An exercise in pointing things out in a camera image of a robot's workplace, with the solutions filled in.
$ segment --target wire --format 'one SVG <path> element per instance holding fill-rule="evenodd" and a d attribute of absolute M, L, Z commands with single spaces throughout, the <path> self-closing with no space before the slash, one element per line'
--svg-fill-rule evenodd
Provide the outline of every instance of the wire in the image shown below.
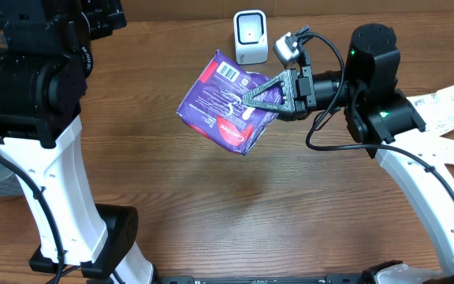
<path fill-rule="evenodd" d="M 64 270 L 62 273 L 61 273 L 61 277 L 64 277 L 66 275 L 68 275 L 69 273 L 75 271 L 76 269 L 80 268 L 80 266 L 71 266 L 70 268 Z M 52 279 L 50 279 L 46 284 L 51 284 L 52 282 L 55 281 L 57 277 L 53 277 Z"/>
<path fill-rule="evenodd" d="M 389 150 L 389 151 L 395 151 L 397 153 L 400 153 L 402 155 L 406 155 L 407 157 L 415 160 L 417 163 L 421 164 L 426 172 L 430 172 L 431 174 L 434 175 L 434 177 L 443 185 L 443 187 L 446 189 L 448 192 L 449 196 L 453 200 L 454 203 L 454 191 L 452 190 L 451 186 L 449 186 L 448 182 L 436 171 L 435 167 L 429 165 L 427 162 L 424 160 L 420 159 L 416 155 L 413 155 L 412 153 L 405 151 L 403 149 L 389 146 L 389 145 L 383 145 L 383 144 L 352 144 L 352 145 L 339 145 L 339 146 L 316 146 L 311 143 L 311 136 L 313 135 L 314 131 L 319 130 L 321 127 L 318 127 L 320 123 L 325 119 L 325 116 L 327 114 L 332 114 L 332 110 L 335 107 L 336 101 L 339 98 L 339 93 L 340 90 L 343 87 L 344 83 L 344 61 L 343 58 L 341 57 L 341 54 L 337 50 L 337 48 L 323 35 L 319 35 L 318 33 L 315 32 L 307 32 L 303 34 L 300 39 L 301 40 L 309 40 L 313 37 L 317 37 L 321 39 L 325 44 L 327 44 L 330 49 L 334 52 L 334 54 L 337 57 L 337 60 L 339 61 L 340 65 L 340 83 L 339 86 L 336 90 L 336 93 L 334 94 L 334 97 L 332 99 L 332 102 L 330 105 L 327 107 L 327 109 L 320 114 L 317 115 L 317 118 L 315 118 L 315 121 L 313 122 L 313 125 L 311 126 L 310 131 L 307 133 L 306 136 L 306 146 L 308 146 L 310 149 L 316 150 L 316 151 L 342 151 L 342 150 L 353 150 L 353 149 L 375 149 L 375 150 Z M 357 98 L 358 92 L 355 94 L 354 98 L 352 98 L 352 105 L 350 106 L 352 109 L 352 117 L 354 117 L 354 112 L 356 113 L 356 106 L 355 106 L 355 101 Z"/>
<path fill-rule="evenodd" d="M 59 283 L 59 280 L 61 279 L 61 273 L 62 270 L 64 269 L 64 254 L 65 251 L 62 247 L 62 242 L 61 242 L 61 237 L 59 236 L 59 229 L 57 228 L 57 224 L 55 222 L 54 216 L 52 215 L 52 211 L 50 211 L 50 208 L 48 207 L 47 201 L 43 197 L 43 188 L 40 190 L 36 183 L 23 171 L 21 170 L 18 166 L 14 165 L 11 163 L 9 160 L 3 158 L 0 156 L 0 164 L 8 168 L 8 170 L 11 170 L 14 172 L 32 191 L 33 197 L 38 200 L 39 206 L 41 206 L 43 210 L 43 214 L 47 218 L 48 225 L 50 226 L 50 231 L 52 232 L 52 235 L 54 236 L 54 242 L 55 246 L 57 249 L 57 258 L 58 258 L 58 270 L 57 270 L 57 275 L 55 276 L 55 281 L 54 284 Z"/>
<path fill-rule="evenodd" d="M 117 280 L 118 284 L 125 284 L 125 282 L 122 280 L 118 272 L 115 270 L 113 271 L 113 276 L 115 276 L 115 279 Z"/>

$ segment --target purple package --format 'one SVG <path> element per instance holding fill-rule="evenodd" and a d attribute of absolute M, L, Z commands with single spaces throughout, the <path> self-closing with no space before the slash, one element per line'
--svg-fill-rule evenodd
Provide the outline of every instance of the purple package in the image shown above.
<path fill-rule="evenodd" d="M 206 138 L 228 151 L 246 155 L 277 114 L 245 106 L 242 97 L 268 80 L 262 74 L 245 72 L 217 50 L 177 113 Z M 281 88 L 271 88 L 257 99 L 281 103 Z"/>

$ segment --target wooden table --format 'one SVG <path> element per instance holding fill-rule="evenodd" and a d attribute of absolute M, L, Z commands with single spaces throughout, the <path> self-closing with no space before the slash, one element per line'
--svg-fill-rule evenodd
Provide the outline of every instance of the wooden table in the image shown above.
<path fill-rule="evenodd" d="M 268 30 L 273 42 L 309 24 L 345 57 L 352 31 L 369 22 L 395 28 L 405 94 L 454 84 L 454 13 L 279 17 Z M 91 189 L 96 202 L 138 208 L 137 242 L 160 272 L 309 276 L 391 259 L 438 269 L 430 239 L 391 177 L 365 151 L 308 150 L 311 119 L 274 122 L 246 157 L 181 122 L 176 109 L 218 48 L 233 57 L 231 20 L 131 23 L 93 43 L 95 70 L 81 114 Z M 307 48 L 315 72 L 338 69 L 323 43 Z M 274 76 L 282 67 L 271 53 L 265 65 L 247 69 Z M 342 115 L 315 142 L 351 143 Z M 0 198 L 0 282 L 49 279 L 28 267 L 38 244 L 24 199 Z M 84 282 L 78 272 L 62 281 Z"/>

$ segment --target purple bag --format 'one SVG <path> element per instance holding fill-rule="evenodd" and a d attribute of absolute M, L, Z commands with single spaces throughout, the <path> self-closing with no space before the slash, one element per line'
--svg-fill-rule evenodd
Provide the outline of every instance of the purple bag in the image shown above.
<path fill-rule="evenodd" d="M 228 151 L 246 155 L 277 114 L 247 107 L 242 97 L 268 80 L 265 75 L 245 72 L 217 50 L 177 113 L 206 138 Z M 257 99 L 281 103 L 281 88 L 271 88 Z"/>

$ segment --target barcode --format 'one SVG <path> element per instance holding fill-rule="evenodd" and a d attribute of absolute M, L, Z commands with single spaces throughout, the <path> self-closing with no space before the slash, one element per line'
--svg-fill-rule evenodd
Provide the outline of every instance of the barcode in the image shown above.
<path fill-rule="evenodd" d="M 239 71 L 225 62 L 222 62 L 220 64 L 220 66 L 217 68 L 217 72 L 225 78 L 229 79 L 231 82 L 234 82 L 237 76 L 240 74 Z"/>

